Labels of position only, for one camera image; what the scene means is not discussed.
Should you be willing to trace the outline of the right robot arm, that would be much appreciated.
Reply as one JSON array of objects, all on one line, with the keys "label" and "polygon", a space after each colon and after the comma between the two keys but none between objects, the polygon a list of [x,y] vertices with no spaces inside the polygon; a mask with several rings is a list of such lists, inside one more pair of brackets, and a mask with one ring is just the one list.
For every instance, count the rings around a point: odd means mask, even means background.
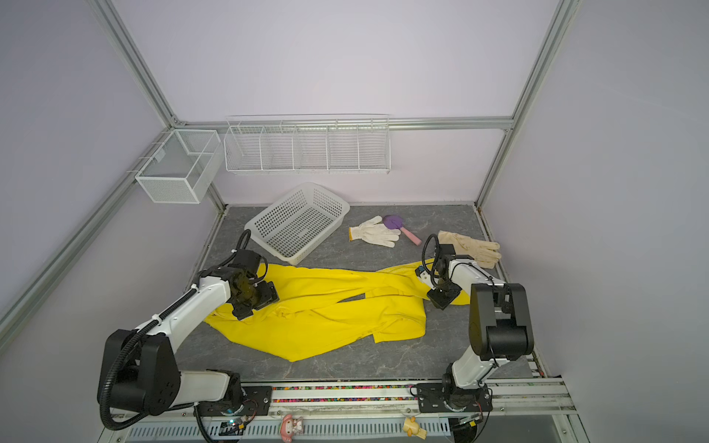
[{"label": "right robot arm", "polygon": [[415,274],[429,287],[428,299],[444,309],[469,295],[468,347],[439,383],[420,383],[413,393],[422,413],[484,413],[492,410],[491,375],[532,354],[535,339],[526,290],[484,271],[469,256],[445,255]]}]

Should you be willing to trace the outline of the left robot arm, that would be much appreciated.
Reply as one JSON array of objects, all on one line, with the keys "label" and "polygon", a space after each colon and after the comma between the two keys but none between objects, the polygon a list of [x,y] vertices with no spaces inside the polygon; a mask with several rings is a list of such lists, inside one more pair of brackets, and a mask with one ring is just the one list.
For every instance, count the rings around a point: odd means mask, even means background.
[{"label": "left robot arm", "polygon": [[116,330],[105,342],[97,402],[103,426],[123,430],[148,416],[216,404],[239,412],[247,402],[241,378],[231,371],[183,371],[175,353],[217,308],[230,306],[247,319],[278,302],[269,263],[248,249],[235,249],[215,266],[199,271],[188,291],[148,321]]}]

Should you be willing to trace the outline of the yellow trousers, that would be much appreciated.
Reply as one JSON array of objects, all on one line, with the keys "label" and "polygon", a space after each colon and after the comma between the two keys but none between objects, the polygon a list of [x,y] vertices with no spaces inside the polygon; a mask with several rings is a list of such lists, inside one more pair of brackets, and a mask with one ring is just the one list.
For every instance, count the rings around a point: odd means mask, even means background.
[{"label": "yellow trousers", "polygon": [[428,286],[417,264],[381,271],[309,269],[272,265],[267,279],[280,297],[239,320],[229,304],[205,319],[232,343],[298,362],[365,337],[375,343],[407,341],[426,333]]}]

